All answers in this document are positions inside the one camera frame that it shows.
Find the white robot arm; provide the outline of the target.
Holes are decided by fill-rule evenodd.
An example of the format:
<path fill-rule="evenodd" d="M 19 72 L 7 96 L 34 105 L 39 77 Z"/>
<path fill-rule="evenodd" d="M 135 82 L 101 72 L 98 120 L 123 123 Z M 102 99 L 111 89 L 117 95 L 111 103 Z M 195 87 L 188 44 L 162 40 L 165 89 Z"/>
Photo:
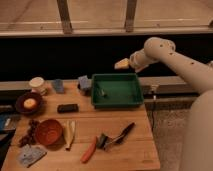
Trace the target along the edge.
<path fill-rule="evenodd" d="M 131 67 L 136 73 L 161 62 L 193 92 L 185 126 L 179 171 L 213 171 L 213 68 L 176 51 L 176 44 L 160 37 L 148 38 L 140 50 L 114 64 L 115 69 Z"/>

